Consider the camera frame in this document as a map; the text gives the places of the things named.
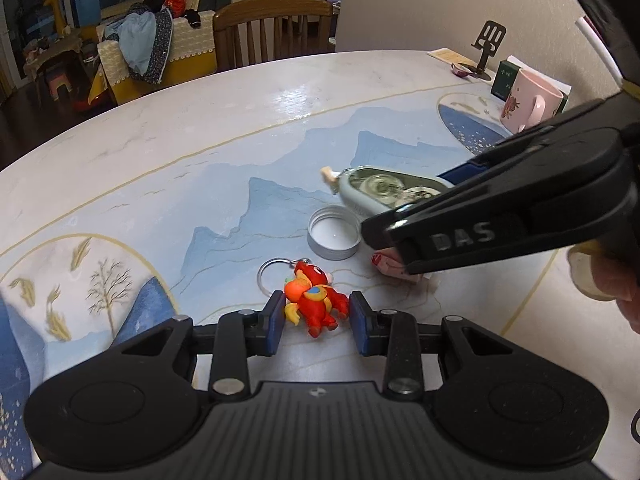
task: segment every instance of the flower design on mug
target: flower design on mug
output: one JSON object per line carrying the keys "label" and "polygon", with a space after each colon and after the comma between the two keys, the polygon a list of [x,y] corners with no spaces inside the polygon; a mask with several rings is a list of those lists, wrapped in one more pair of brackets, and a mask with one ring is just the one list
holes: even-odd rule
{"label": "flower design on mug", "polygon": [[509,94],[507,98],[507,102],[504,104],[504,108],[502,109],[502,118],[510,118],[511,114],[516,111],[516,108],[520,107],[520,103],[516,101],[516,98],[513,96],[513,93]]}

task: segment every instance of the metal key ring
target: metal key ring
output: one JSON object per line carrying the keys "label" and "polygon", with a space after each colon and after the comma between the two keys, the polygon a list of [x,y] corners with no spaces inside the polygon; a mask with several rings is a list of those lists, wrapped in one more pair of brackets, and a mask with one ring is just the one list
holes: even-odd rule
{"label": "metal key ring", "polygon": [[258,288],[262,291],[262,293],[265,296],[270,298],[272,295],[272,292],[269,292],[262,284],[262,273],[264,272],[264,269],[266,269],[267,267],[273,264],[287,264],[290,269],[293,269],[296,267],[296,263],[298,262],[303,262],[304,264],[310,264],[311,260],[309,258],[300,258],[298,260],[288,260],[287,258],[272,258],[271,260],[267,260],[260,266],[260,269],[258,269],[258,274],[255,277],[255,281],[258,283]]}

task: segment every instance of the small table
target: small table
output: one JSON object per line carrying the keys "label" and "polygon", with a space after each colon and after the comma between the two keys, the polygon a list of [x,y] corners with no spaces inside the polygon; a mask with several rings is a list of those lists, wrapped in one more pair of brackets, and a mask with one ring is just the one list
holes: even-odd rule
{"label": "small table", "polygon": [[[425,52],[328,54],[156,92],[25,155],[0,172],[0,348],[5,362],[18,363],[0,365],[16,428],[7,438],[27,439],[21,407],[30,388],[105,349],[136,298],[162,298],[139,303],[150,319],[180,312],[212,323],[262,308],[255,273],[264,261],[306,256],[334,275],[337,290],[361,290],[374,309],[406,310],[419,322],[460,314],[591,380],[610,407],[596,464],[637,480],[629,427],[640,408],[640,336],[615,305],[575,290],[561,253],[446,270],[413,286],[380,275],[364,246],[328,262],[306,243],[309,215],[338,202],[320,167],[439,174],[505,135],[501,106],[487,84],[456,78]],[[92,308],[91,290],[100,289],[95,273],[112,265],[126,278],[118,292],[127,290],[109,313]],[[265,275],[269,289],[290,276],[282,267]],[[196,386],[206,387],[208,367],[198,360]],[[380,382],[383,360],[360,357],[345,325],[312,340],[303,324],[287,324],[278,354],[249,367],[252,387]],[[435,362],[426,362],[425,378],[439,386]],[[0,428],[0,442],[5,436]],[[31,449],[19,448],[12,463],[26,472]]]}
{"label": "small table", "polygon": [[[42,97],[40,95],[38,76],[42,74],[48,64],[55,62],[56,58],[65,52],[75,52],[80,56],[82,49],[82,38],[80,37],[80,34],[81,31],[79,28],[71,29],[71,34],[69,36],[56,41],[47,50],[39,54],[36,59],[24,64],[24,73],[36,85],[39,105],[42,105]],[[82,66],[82,59],[80,57],[78,57],[78,59],[81,64],[80,66]]]}

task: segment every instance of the chair backrest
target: chair backrest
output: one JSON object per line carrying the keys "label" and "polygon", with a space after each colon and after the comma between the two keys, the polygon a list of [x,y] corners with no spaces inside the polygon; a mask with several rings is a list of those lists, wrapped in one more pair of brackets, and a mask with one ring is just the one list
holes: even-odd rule
{"label": "chair backrest", "polygon": [[[265,20],[273,18],[274,59],[294,57],[298,54],[324,54],[329,49],[329,31],[333,9],[324,0],[241,0],[220,9],[213,18],[213,37],[216,47],[218,71],[242,66],[242,47],[239,26],[246,25],[247,59],[256,63],[254,28],[259,23],[260,62],[269,61]],[[294,16],[298,17],[294,31]],[[318,48],[308,44],[308,17],[319,16]],[[282,20],[287,19],[287,41],[282,41]]]}

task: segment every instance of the sofa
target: sofa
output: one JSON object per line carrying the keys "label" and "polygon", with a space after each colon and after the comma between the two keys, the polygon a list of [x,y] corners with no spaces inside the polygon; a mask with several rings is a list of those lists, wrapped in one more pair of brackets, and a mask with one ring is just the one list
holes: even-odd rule
{"label": "sofa", "polygon": [[[104,27],[125,14],[131,4],[142,0],[131,0],[102,10],[102,23],[96,28],[101,40]],[[167,88],[216,71],[216,53],[213,43],[213,16],[231,0],[185,0],[187,9],[196,9],[200,15],[200,28],[191,28],[187,19],[174,18],[172,40],[167,63],[158,85],[150,85],[130,77],[129,67],[122,57],[117,41],[100,41],[98,67],[89,102],[105,91],[110,91],[118,105],[124,104],[157,89]]]}

